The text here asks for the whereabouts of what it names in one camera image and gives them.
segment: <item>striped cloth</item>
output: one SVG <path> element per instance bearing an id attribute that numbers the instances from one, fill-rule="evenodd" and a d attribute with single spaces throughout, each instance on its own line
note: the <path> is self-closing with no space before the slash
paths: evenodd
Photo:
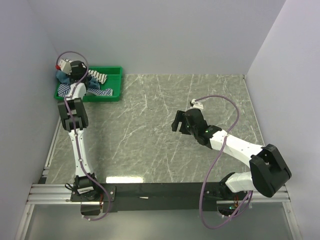
<path id="1" fill-rule="evenodd" d="M 59 97 L 65 97 L 70 92 L 70 85 L 67 83 L 60 83 L 58 87 L 58 96 Z M 86 90 L 87 93 L 94 94 L 96 96 L 112 96 L 114 94 L 114 91 L 111 88 L 107 88 L 106 90 L 99 90 L 94 88 L 88 88 Z"/>
<path id="2" fill-rule="evenodd" d="M 64 59 L 66 62 L 71 63 L 72 60 Z M 99 73 L 95 70 L 89 70 L 88 75 L 94 77 L 99 83 L 104 84 L 107 81 L 108 75 L 104 73 Z"/>
<path id="3" fill-rule="evenodd" d="M 65 97 L 70 92 L 70 85 L 67 83 L 60 83 L 58 87 L 58 96 L 59 97 Z"/>

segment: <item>blue cloth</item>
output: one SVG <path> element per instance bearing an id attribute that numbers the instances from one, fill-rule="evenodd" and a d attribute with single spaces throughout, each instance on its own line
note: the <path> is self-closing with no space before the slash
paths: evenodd
<path id="1" fill-rule="evenodd" d="M 62 84 L 70 84 L 70 79 L 67 74 L 65 74 L 63 71 L 58 70 L 56 71 L 55 77 L 59 80 Z"/>
<path id="2" fill-rule="evenodd" d="M 69 93 L 70 93 L 70 84 L 61 83 L 58 87 L 58 96 L 64 98 Z"/>
<path id="3" fill-rule="evenodd" d="M 60 83 L 70 85 L 70 79 L 68 75 L 65 74 L 63 71 L 61 70 L 56 71 L 55 77 L 59 80 Z M 91 79 L 88 82 L 88 88 L 100 90 L 99 82 L 93 76 L 89 78 Z"/>
<path id="4" fill-rule="evenodd" d="M 96 96 L 112 96 L 114 94 L 114 91 L 111 88 L 107 88 L 106 90 L 88 88 L 86 92 Z"/>

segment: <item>clothing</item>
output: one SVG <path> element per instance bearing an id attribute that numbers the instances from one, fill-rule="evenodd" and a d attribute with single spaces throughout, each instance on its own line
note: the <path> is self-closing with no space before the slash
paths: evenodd
<path id="1" fill-rule="evenodd" d="M 89 70 L 88 75 L 94 77 L 100 84 L 104 84 L 108 78 L 107 74 L 99 73 L 95 70 Z"/>
<path id="2" fill-rule="evenodd" d="M 67 74 L 65 74 L 63 71 L 56 71 L 55 77 L 59 80 L 62 84 L 70 84 L 70 79 Z M 100 84 L 93 76 L 88 76 L 88 87 L 91 89 L 100 89 Z"/>
<path id="3" fill-rule="evenodd" d="M 114 91 L 111 88 L 107 88 L 106 90 L 88 88 L 86 92 L 90 94 L 94 94 L 96 96 L 112 96 Z M 70 93 L 70 84 L 60 83 L 57 91 L 58 96 L 64 98 L 69 93 Z"/>

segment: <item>white label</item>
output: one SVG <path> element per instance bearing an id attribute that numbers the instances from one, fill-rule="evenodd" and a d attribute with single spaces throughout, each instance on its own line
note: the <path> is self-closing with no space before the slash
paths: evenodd
<path id="1" fill-rule="evenodd" d="M 94 190 L 94 187 L 93 186 L 88 186 L 88 187 L 84 187 L 84 188 L 78 189 L 78 193 L 79 194 L 84 194 L 84 193 L 90 192 L 92 190 Z"/>

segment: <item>black mounting bar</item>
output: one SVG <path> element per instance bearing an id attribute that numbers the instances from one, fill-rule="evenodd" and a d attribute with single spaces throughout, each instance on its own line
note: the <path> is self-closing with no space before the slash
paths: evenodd
<path id="1" fill-rule="evenodd" d="M 203 210 L 217 211 L 217 201 L 234 200 L 238 195 L 242 200 L 244 192 L 225 193 L 223 182 L 208 182 L 205 186 Z M 199 197 L 202 182 L 188 183 L 101 183 L 111 195 L 111 213 L 118 211 L 148 211 L 148 210 L 191 210 L 199 209 Z M 71 202 L 91 202 L 79 195 L 72 194 Z M 103 212 L 108 207 L 108 198 L 103 197 Z M 98 206 L 86 206 L 81 212 L 92 215 Z"/>

